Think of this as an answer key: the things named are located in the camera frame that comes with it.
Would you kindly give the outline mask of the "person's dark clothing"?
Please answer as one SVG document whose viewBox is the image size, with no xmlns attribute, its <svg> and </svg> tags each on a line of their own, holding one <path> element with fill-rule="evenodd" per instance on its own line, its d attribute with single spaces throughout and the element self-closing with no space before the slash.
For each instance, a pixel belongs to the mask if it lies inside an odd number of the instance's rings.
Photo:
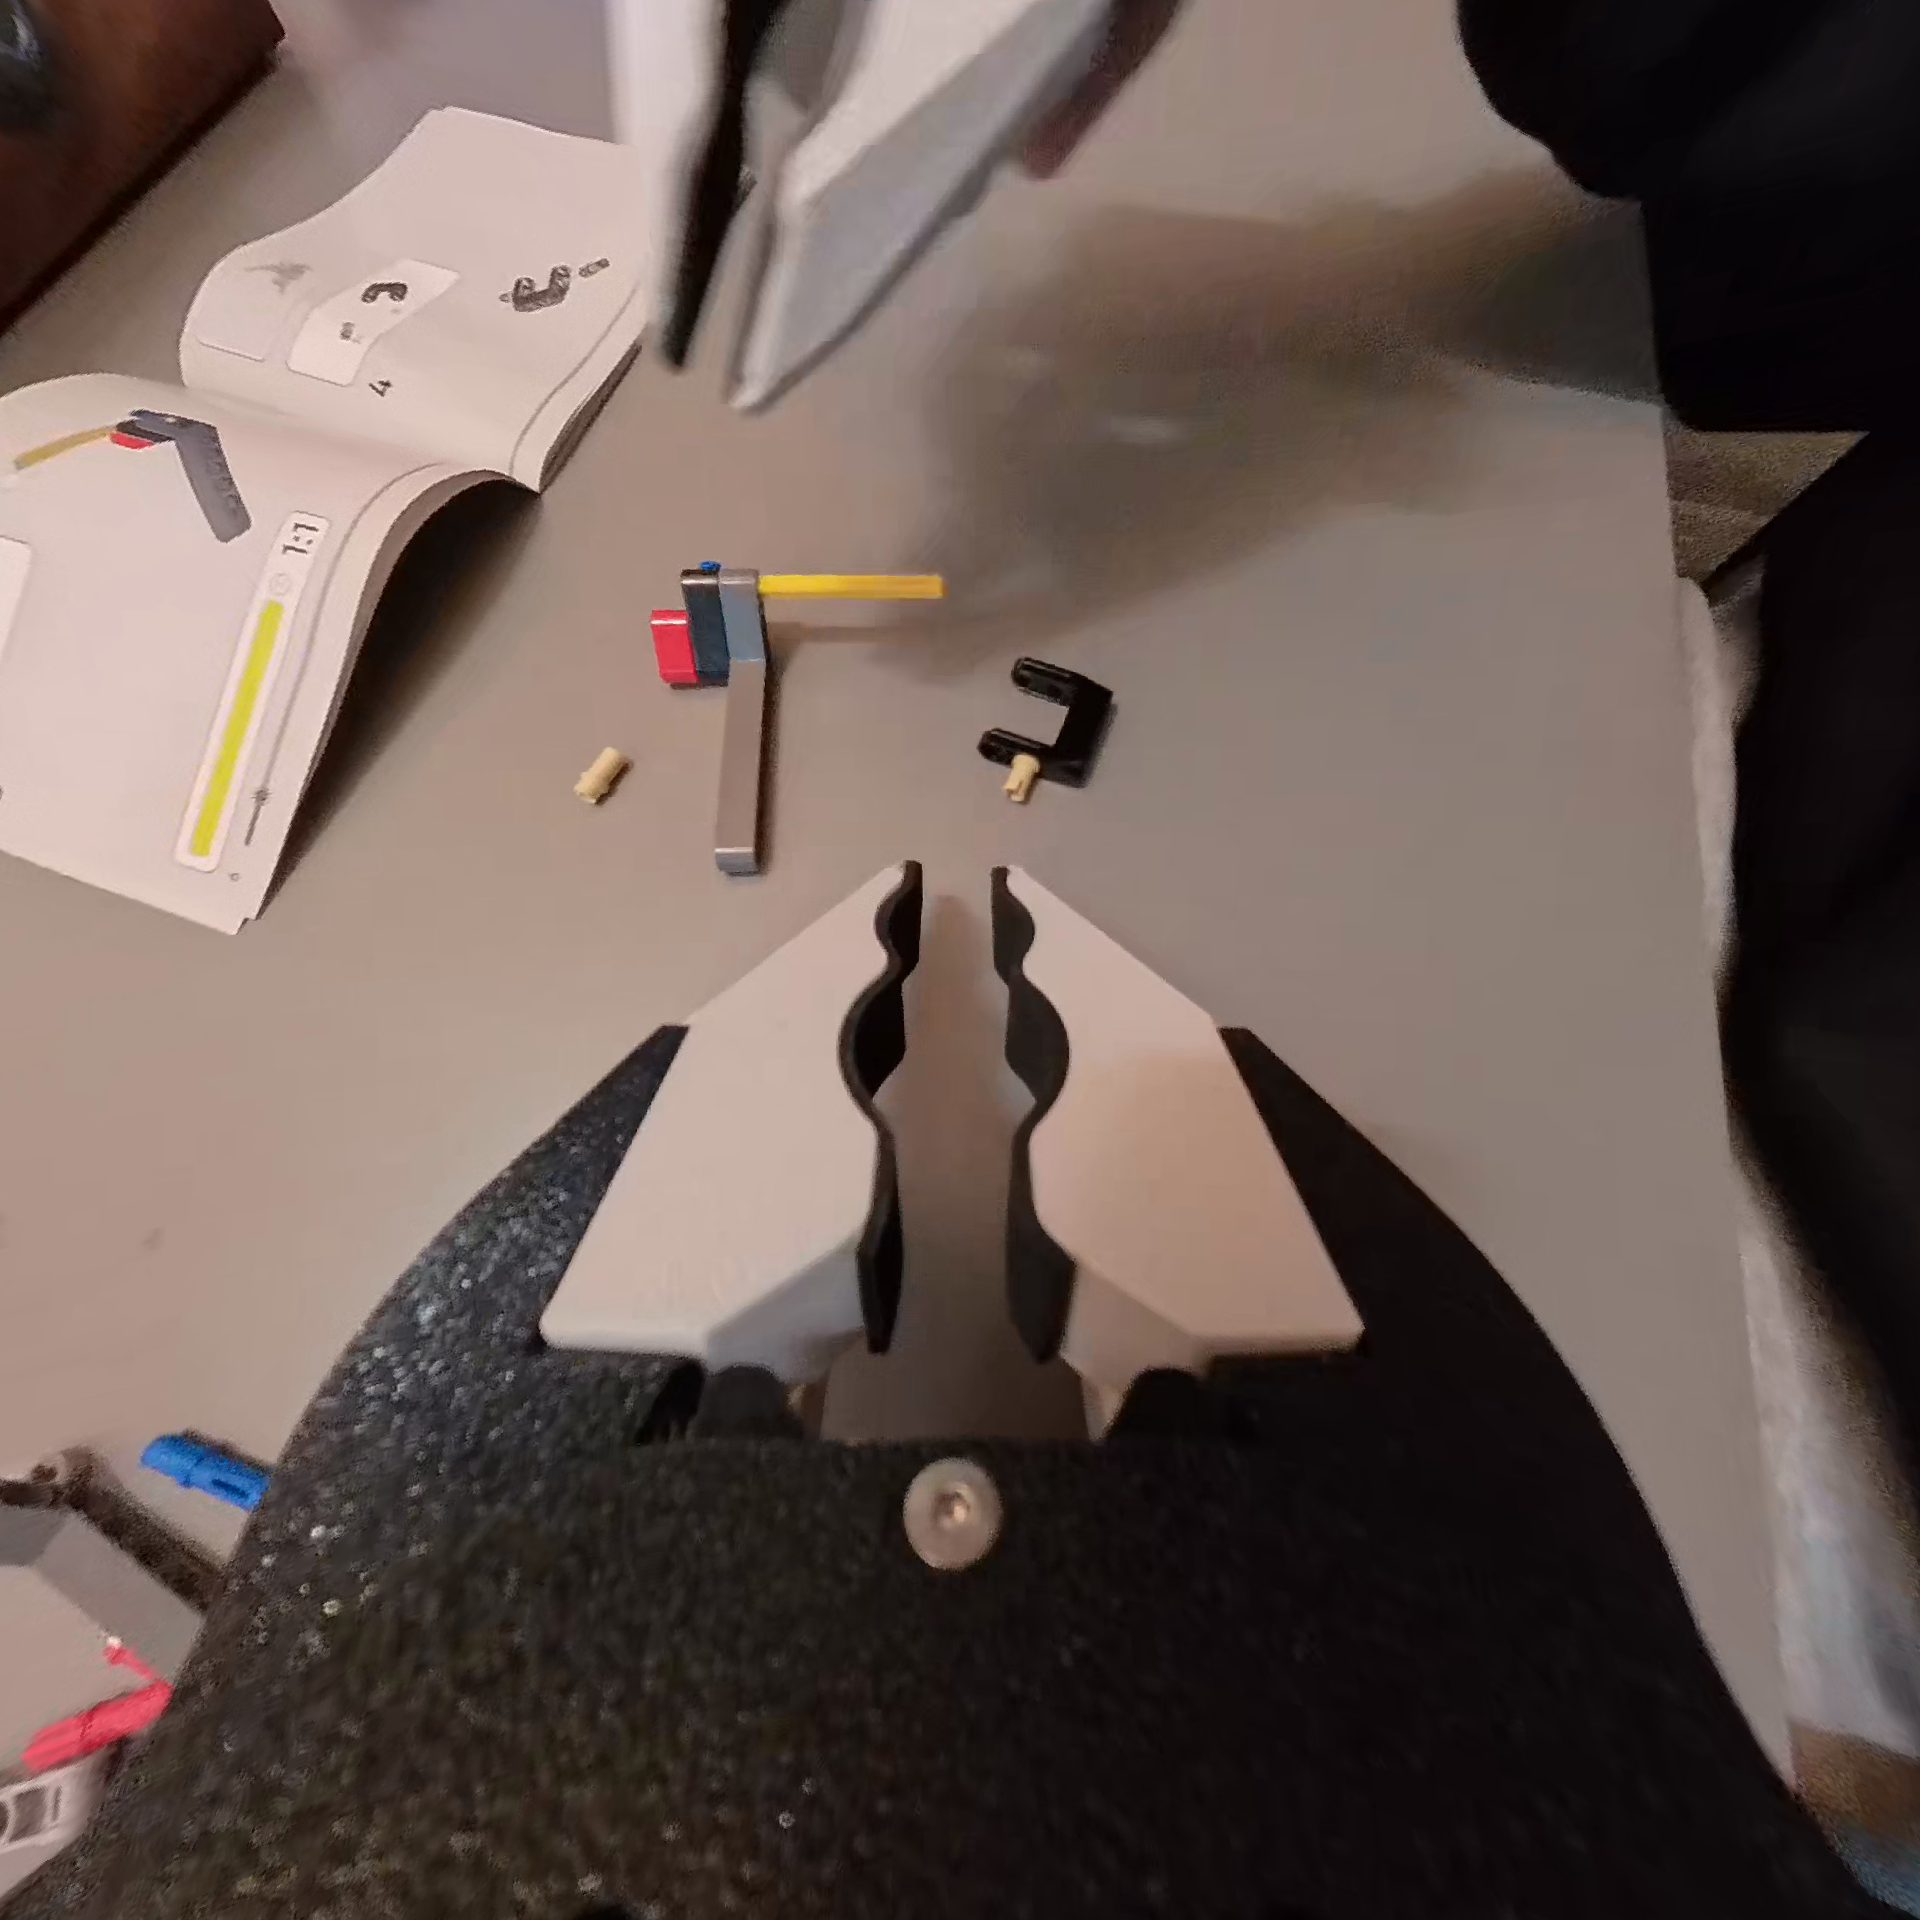
<svg viewBox="0 0 1920 1920">
<path fill-rule="evenodd" d="M 1720 1042 L 1743 1132 L 1917 1454 L 1917 432 L 1763 540 Z"/>
</svg>

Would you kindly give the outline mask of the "red lego piece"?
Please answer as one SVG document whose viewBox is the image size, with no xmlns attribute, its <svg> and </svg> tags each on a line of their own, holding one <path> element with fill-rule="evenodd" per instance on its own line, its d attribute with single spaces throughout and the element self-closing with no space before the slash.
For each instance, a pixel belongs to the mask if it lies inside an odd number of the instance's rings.
<svg viewBox="0 0 1920 1920">
<path fill-rule="evenodd" d="M 149 1670 L 124 1639 L 105 1643 L 105 1663 L 138 1676 L 138 1688 L 102 1699 L 98 1705 L 57 1719 L 26 1739 L 18 1765 L 30 1773 L 57 1769 L 139 1737 L 174 1701 L 174 1686 Z"/>
</svg>

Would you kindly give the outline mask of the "blue lego pin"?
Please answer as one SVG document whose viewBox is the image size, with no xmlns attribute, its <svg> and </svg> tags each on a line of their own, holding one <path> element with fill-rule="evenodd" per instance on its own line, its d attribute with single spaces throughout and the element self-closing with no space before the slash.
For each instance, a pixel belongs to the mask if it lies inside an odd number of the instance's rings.
<svg viewBox="0 0 1920 1920">
<path fill-rule="evenodd" d="M 271 1486 L 271 1474 L 262 1462 L 216 1447 L 195 1435 L 152 1438 L 139 1451 L 138 1466 L 163 1475 L 175 1488 L 216 1500 L 238 1511 L 253 1511 Z"/>
</svg>

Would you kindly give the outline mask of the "open instruction booklet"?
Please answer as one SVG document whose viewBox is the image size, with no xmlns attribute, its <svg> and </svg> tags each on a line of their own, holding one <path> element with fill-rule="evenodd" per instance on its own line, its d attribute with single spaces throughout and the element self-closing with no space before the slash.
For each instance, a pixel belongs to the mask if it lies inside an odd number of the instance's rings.
<svg viewBox="0 0 1920 1920">
<path fill-rule="evenodd" d="M 204 273 L 175 379 L 8 391 L 3 851 L 240 930 L 397 560 L 555 480 L 651 294 L 633 146 L 438 107 Z"/>
</svg>

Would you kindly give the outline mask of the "grey lego beam with yellow axle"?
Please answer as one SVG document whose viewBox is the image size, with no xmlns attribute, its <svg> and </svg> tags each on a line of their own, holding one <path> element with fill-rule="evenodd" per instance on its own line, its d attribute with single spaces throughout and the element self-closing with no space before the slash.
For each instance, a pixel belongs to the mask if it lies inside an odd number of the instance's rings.
<svg viewBox="0 0 1920 1920">
<path fill-rule="evenodd" d="M 651 614 L 660 683 L 721 695 L 715 787 L 715 868 L 762 876 L 762 813 L 770 726 L 768 605 L 927 605 L 946 596 L 939 576 L 754 573 L 701 563 L 678 576 L 678 608 Z"/>
</svg>

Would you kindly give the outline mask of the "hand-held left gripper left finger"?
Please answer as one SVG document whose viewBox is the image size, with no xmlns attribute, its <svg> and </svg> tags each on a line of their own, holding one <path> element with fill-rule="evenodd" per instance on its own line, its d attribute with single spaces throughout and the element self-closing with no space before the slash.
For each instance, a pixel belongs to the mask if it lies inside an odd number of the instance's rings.
<svg viewBox="0 0 1920 1920">
<path fill-rule="evenodd" d="M 877 868 L 676 1029 L 610 1184 L 541 1311 L 545 1349 L 690 1366 L 696 1425 L 817 1438 L 828 1372 L 888 1351 L 897 1146 L 924 868 Z"/>
</svg>

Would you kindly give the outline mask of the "black lego bracket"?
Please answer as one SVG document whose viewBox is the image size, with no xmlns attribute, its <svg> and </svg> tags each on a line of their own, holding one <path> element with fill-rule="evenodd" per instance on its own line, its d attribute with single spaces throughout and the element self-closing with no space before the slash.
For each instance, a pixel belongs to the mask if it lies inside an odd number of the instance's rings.
<svg viewBox="0 0 1920 1920">
<path fill-rule="evenodd" d="M 1062 708 L 1062 727 L 1051 740 L 992 727 L 975 740 L 975 753 L 1001 766 L 1001 793 L 1027 805 L 1037 783 L 1087 787 L 1101 744 L 1112 722 L 1112 694 L 1058 662 L 1018 655 L 1010 672 L 1016 694 Z"/>
</svg>

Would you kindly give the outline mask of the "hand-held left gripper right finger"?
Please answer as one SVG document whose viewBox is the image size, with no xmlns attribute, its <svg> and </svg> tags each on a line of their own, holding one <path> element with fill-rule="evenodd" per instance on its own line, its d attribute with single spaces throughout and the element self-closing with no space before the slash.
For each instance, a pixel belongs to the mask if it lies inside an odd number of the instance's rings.
<svg viewBox="0 0 1920 1920">
<path fill-rule="evenodd" d="M 1006 1193 L 1010 1318 L 1091 1438 L 1159 1372 L 1355 1354 L 1360 1314 L 1224 1029 L 1024 868 L 990 877 L 1001 1057 L 1027 1094 Z"/>
</svg>

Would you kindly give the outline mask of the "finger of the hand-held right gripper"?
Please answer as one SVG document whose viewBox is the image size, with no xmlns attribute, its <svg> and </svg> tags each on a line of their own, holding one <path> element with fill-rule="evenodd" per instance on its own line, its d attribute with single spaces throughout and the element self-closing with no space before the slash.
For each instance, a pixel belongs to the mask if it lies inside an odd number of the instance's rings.
<svg viewBox="0 0 1920 1920">
<path fill-rule="evenodd" d="M 763 5 L 610 5 L 615 132 L 633 151 L 651 326 L 681 368 L 742 200 Z"/>
<path fill-rule="evenodd" d="M 842 5 L 823 92 L 770 174 L 731 406 L 828 360 L 1091 68 L 1111 5 Z"/>
</svg>

